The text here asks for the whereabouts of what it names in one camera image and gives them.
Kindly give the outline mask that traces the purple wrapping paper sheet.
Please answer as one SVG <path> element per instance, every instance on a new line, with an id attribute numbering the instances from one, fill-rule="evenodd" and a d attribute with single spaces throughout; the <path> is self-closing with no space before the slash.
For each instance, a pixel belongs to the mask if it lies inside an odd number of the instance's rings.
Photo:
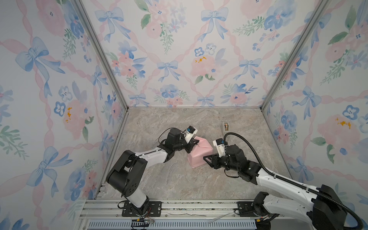
<path id="1" fill-rule="evenodd" d="M 194 140 L 199 142 L 193 147 L 192 151 L 188 154 L 187 159 L 189 165 L 192 168 L 197 168 L 206 164 L 203 157 L 213 154 L 212 145 L 204 138 L 195 137 Z"/>

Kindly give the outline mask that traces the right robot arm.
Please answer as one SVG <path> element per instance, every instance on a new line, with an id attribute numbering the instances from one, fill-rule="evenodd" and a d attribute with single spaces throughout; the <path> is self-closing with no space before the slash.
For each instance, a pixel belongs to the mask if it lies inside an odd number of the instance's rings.
<path id="1" fill-rule="evenodd" d="M 307 186 L 277 173 L 268 173 L 259 163 L 247 160 L 236 145 L 221 148 L 220 152 L 203 159 L 213 169 L 236 171 L 238 178 L 286 196 L 280 198 L 259 192 L 247 210 L 239 212 L 240 215 L 252 214 L 260 217 L 260 222 L 265 222 L 264 217 L 271 219 L 278 214 L 304 221 L 316 230 L 344 228 L 347 211 L 338 205 L 340 200 L 330 187 Z"/>

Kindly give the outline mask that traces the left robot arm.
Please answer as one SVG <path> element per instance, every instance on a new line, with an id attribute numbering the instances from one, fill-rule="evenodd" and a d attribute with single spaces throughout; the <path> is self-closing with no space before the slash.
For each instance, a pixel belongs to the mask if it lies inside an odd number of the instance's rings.
<path id="1" fill-rule="evenodd" d="M 172 127 L 167 138 L 159 140 L 159 145 L 149 151 L 133 152 L 126 150 L 109 171 L 106 182 L 136 209 L 144 212 L 148 208 L 149 198 L 139 189 L 145 170 L 156 164 L 169 161 L 177 151 L 190 153 L 199 143 L 194 139 L 197 129 L 189 126 L 185 131 Z"/>

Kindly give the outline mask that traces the beige tape dispenser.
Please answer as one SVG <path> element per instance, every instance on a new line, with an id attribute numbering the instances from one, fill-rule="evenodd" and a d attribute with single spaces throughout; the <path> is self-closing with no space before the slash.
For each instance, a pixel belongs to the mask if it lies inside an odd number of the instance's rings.
<path id="1" fill-rule="evenodd" d="M 227 121 L 222 122 L 221 130 L 222 130 L 223 134 L 226 134 L 226 133 L 230 132 L 230 126 L 229 126 L 229 123 Z"/>

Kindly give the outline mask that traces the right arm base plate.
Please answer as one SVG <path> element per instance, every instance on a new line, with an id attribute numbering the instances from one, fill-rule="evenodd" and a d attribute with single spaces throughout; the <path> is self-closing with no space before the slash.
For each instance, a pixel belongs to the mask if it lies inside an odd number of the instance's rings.
<path id="1" fill-rule="evenodd" d="M 253 203 L 253 201 L 240 201 L 237 202 L 237 208 L 234 209 L 234 213 L 241 217 L 259 217 L 266 218 L 269 215 L 272 217 L 274 214 L 271 214 L 266 210 L 261 203 Z"/>

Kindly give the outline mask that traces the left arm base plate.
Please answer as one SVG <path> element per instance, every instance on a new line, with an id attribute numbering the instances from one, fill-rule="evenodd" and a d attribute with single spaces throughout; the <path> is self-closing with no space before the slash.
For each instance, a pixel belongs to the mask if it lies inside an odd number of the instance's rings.
<path id="1" fill-rule="evenodd" d="M 122 209 L 122 217 L 160 217 L 162 211 L 161 201 L 146 201 L 140 208 L 134 206 L 130 201 L 125 201 Z"/>

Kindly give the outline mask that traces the aluminium front rail frame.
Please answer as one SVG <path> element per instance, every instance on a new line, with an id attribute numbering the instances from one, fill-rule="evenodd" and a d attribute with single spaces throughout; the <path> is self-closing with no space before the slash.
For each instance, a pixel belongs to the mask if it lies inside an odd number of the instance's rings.
<path id="1" fill-rule="evenodd" d="M 193 199 L 162 199 L 162 211 L 160 217 L 122 217 L 124 199 L 97 199 L 86 201 L 81 215 L 75 226 L 76 230 L 87 230 L 91 220 L 119 220 L 130 219 L 142 222 L 154 222 L 157 219 L 206 219 L 210 222 L 219 219 L 254 220 L 257 230 L 311 230 L 310 224 L 300 220 L 280 215 L 269 224 L 260 225 L 255 217 L 241 217 L 234 213 L 237 208 L 237 200 L 193 200 Z"/>

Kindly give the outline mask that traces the left aluminium corner post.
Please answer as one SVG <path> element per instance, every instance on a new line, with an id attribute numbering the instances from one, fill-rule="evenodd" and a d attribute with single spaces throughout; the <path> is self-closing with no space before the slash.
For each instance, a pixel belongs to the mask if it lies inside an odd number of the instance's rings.
<path id="1" fill-rule="evenodd" d="M 97 54 L 97 57 L 99 58 L 99 60 L 101 61 L 102 67 L 105 70 L 108 79 L 111 81 L 113 89 L 116 91 L 117 94 L 117 98 L 119 99 L 120 103 L 123 106 L 123 110 L 125 112 L 128 111 L 128 106 L 127 103 L 123 97 L 122 91 L 119 87 L 118 81 L 116 80 L 113 71 L 110 67 L 110 65 L 108 64 L 108 60 L 107 57 L 104 53 L 104 50 L 101 46 L 101 43 L 98 39 L 97 33 L 92 25 L 92 22 L 88 16 L 88 13 L 83 5 L 83 2 L 80 0 L 71 0 L 71 3 L 73 5 L 73 7 L 76 10 L 77 15 L 79 16 L 82 25 L 84 26 L 87 35 L 89 36 L 90 40 L 91 40 L 91 44 Z"/>

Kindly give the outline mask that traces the aluminium corner post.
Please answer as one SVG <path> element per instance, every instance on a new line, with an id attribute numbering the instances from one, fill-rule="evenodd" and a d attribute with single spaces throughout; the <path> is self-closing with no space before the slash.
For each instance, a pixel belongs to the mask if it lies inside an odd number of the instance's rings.
<path id="1" fill-rule="evenodd" d="M 276 93 L 279 85 L 282 83 L 285 75 L 292 67 L 296 58 L 299 56 L 299 53 L 303 50 L 306 40 L 312 35 L 313 30 L 318 24 L 318 21 L 322 18 L 330 2 L 331 1 L 329 0 L 321 0 L 317 2 L 315 10 L 312 12 L 310 20 L 306 23 L 304 29 L 302 30 L 300 38 L 297 40 L 295 46 L 291 50 L 289 57 L 285 63 L 285 66 L 279 72 L 279 75 L 276 77 L 275 82 L 272 84 L 270 91 L 267 93 L 264 102 L 260 106 L 262 112 L 264 112 L 267 106 L 270 104 L 270 101 L 272 100 L 272 97 Z"/>
<path id="2" fill-rule="evenodd" d="M 76 10 L 77 15 L 79 16 L 82 25 L 84 26 L 87 35 L 89 36 L 90 40 L 91 40 L 91 44 L 97 54 L 97 57 L 99 58 L 99 60 L 101 61 L 102 67 L 105 70 L 108 79 L 111 81 L 113 89 L 116 91 L 117 94 L 117 98 L 119 99 L 120 103 L 123 106 L 123 110 L 125 112 L 128 111 L 128 106 L 127 103 L 123 97 L 122 91 L 119 87 L 118 81 L 116 80 L 113 71 L 110 67 L 110 65 L 108 64 L 108 60 L 107 57 L 104 53 L 104 50 L 101 46 L 101 43 L 98 39 L 97 33 L 92 25 L 92 22 L 88 16 L 88 13 L 83 5 L 83 2 L 80 0 L 71 0 L 71 3 L 73 5 L 73 7 Z"/>

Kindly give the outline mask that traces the right aluminium corner post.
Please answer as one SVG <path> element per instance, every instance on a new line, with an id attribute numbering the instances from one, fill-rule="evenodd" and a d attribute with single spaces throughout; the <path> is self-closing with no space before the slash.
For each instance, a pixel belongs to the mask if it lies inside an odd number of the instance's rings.
<path id="1" fill-rule="evenodd" d="M 260 106 L 262 112 L 264 112 L 267 106 L 270 104 L 270 101 L 272 100 L 272 97 L 276 93 L 279 85 L 282 83 L 285 75 L 292 67 L 296 58 L 299 56 L 299 53 L 303 50 L 306 40 L 312 35 L 313 30 L 318 24 L 318 21 L 322 18 L 330 2 L 331 1 L 329 0 L 321 0 L 317 2 L 315 10 L 312 12 L 310 20 L 306 23 L 304 29 L 302 30 L 300 38 L 297 40 L 295 46 L 291 50 L 289 57 L 285 63 L 285 66 L 279 72 L 279 75 L 276 77 L 275 82 L 272 84 L 270 91 L 267 93 L 264 102 Z"/>

